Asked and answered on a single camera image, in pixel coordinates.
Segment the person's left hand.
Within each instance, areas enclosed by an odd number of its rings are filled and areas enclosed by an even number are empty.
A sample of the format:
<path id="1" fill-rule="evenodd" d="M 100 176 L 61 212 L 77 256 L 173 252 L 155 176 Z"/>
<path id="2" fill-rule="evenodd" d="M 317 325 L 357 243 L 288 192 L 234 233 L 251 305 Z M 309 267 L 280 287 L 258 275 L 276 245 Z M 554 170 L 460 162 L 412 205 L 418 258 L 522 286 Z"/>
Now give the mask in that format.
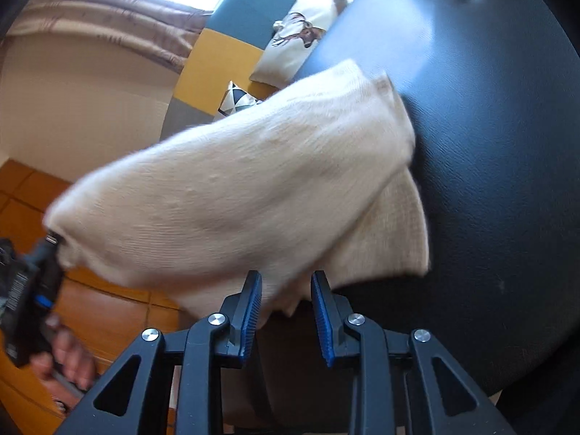
<path id="1" fill-rule="evenodd" d="M 45 320 L 54 332 L 51 351 L 34 355 L 29 366 L 61 413 L 70 413 L 98 378 L 94 356 L 60 316 Z"/>

